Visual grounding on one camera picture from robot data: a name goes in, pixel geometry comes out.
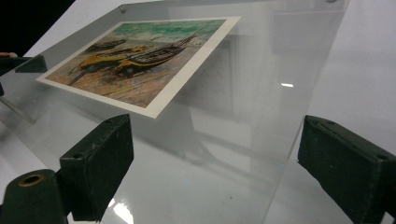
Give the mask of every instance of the clamp hole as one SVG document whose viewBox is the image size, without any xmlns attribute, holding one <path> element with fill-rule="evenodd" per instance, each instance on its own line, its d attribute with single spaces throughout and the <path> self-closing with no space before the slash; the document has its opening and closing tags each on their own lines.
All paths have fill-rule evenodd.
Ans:
<svg viewBox="0 0 396 224">
<path fill-rule="evenodd" d="M 30 187 L 40 183 L 44 179 L 44 175 L 29 175 L 26 178 L 22 179 L 19 183 L 21 187 Z"/>
</svg>

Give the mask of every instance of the art print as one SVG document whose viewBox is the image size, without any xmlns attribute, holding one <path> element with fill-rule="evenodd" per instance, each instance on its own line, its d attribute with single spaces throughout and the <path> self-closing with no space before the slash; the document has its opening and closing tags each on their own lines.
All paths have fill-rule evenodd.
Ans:
<svg viewBox="0 0 396 224">
<path fill-rule="evenodd" d="M 37 80 L 156 118 L 238 20 L 120 22 Z"/>
</svg>

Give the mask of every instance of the green sea in painting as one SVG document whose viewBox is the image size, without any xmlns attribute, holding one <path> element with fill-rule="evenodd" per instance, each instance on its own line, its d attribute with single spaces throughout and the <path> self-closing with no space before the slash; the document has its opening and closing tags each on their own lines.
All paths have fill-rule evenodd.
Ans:
<svg viewBox="0 0 396 224">
<path fill-rule="evenodd" d="M 112 33 L 118 37 L 155 42 L 174 42 L 198 34 L 194 42 L 206 41 L 225 20 L 160 21 L 124 23 Z"/>
</svg>

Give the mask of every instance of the glass sheet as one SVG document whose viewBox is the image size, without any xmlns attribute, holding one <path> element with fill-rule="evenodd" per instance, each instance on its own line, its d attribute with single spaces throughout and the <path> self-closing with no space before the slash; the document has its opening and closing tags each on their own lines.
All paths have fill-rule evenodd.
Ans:
<svg viewBox="0 0 396 224">
<path fill-rule="evenodd" d="M 119 21 L 241 16 L 156 119 L 130 113 L 134 162 L 103 223 L 262 223 L 347 0 L 123 5 L 40 55 L 48 69 Z M 104 119 L 129 111 L 11 71 L 0 120 L 50 169 Z"/>
</svg>

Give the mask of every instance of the boat painting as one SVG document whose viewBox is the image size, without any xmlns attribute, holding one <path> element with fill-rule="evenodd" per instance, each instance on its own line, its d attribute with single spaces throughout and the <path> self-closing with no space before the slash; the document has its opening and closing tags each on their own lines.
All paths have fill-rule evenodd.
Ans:
<svg viewBox="0 0 396 224">
<path fill-rule="evenodd" d="M 156 118 L 238 20 L 120 22 L 37 80 Z"/>
</svg>

